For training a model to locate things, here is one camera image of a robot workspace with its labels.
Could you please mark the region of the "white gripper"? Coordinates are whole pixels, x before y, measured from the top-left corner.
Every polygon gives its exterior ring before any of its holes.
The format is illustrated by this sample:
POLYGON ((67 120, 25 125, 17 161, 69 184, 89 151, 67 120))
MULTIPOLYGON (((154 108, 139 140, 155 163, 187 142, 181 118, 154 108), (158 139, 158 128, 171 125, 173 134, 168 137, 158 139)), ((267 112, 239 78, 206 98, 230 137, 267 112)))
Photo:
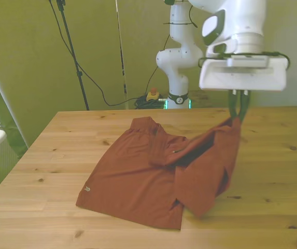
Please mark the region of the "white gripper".
POLYGON ((250 104, 251 91, 282 91, 286 87, 287 59, 270 56, 234 55, 227 59, 206 60, 201 68, 199 87, 229 90, 230 117, 243 122, 250 104), (240 109, 237 113, 237 91, 240 109))

